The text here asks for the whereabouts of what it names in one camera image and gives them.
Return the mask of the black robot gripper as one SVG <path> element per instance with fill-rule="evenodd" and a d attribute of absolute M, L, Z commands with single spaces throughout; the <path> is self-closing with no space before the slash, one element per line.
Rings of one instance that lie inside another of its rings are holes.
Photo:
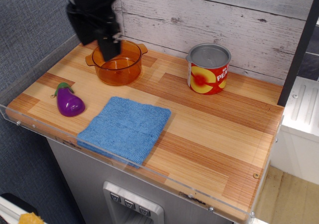
<path fill-rule="evenodd" d="M 70 23 L 83 45 L 98 41 L 105 61 L 121 53 L 120 27 L 112 5 L 116 0 L 68 0 Z"/>

